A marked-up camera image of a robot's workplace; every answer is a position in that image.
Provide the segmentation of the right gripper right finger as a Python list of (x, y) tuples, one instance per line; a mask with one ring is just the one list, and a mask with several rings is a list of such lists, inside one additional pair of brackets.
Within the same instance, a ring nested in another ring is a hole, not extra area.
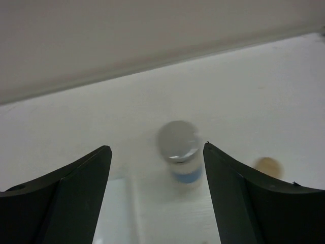
[(203, 156), (222, 243), (324, 243), (324, 190), (268, 176), (211, 143)]

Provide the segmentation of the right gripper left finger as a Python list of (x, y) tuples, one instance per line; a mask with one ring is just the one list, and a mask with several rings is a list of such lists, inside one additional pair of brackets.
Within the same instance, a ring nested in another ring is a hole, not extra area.
[(1, 243), (92, 243), (111, 159), (104, 145), (1, 192)]

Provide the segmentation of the brown bottle yellow label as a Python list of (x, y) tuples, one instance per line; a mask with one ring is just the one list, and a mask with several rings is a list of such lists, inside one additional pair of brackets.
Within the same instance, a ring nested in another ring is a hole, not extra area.
[(254, 165), (254, 169), (277, 179), (283, 176), (282, 165), (276, 159), (270, 157), (259, 158)]

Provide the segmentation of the silver-lid jar blue label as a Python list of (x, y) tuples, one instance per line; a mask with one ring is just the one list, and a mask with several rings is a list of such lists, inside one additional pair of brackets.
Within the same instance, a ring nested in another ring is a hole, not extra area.
[(156, 145), (176, 182), (184, 185), (199, 182), (203, 174), (202, 150), (194, 124), (174, 120), (163, 125), (157, 133)]

